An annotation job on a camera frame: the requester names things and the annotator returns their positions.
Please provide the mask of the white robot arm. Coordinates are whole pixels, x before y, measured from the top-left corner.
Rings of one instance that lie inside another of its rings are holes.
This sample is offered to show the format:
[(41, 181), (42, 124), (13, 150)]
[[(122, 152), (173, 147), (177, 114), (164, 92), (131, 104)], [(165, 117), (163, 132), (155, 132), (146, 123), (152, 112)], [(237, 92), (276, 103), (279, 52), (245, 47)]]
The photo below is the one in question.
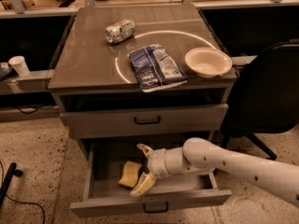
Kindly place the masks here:
[(172, 175), (209, 174), (214, 168), (242, 178), (299, 207), (299, 166), (231, 151), (202, 138), (190, 138), (182, 147), (153, 149), (137, 146), (147, 157), (148, 172), (131, 191), (139, 197), (159, 179)]

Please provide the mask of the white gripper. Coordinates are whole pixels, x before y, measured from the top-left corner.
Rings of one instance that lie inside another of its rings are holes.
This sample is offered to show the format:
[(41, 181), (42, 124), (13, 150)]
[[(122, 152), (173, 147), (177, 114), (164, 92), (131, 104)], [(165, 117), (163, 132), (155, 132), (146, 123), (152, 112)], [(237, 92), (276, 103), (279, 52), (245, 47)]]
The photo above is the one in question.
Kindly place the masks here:
[(157, 178), (163, 179), (171, 175), (186, 175), (199, 172), (184, 157), (181, 147), (153, 150), (144, 144), (137, 144), (136, 146), (148, 158), (147, 166), (150, 173), (143, 173), (140, 176), (136, 186), (130, 192), (132, 197), (139, 197), (145, 194), (156, 184)]

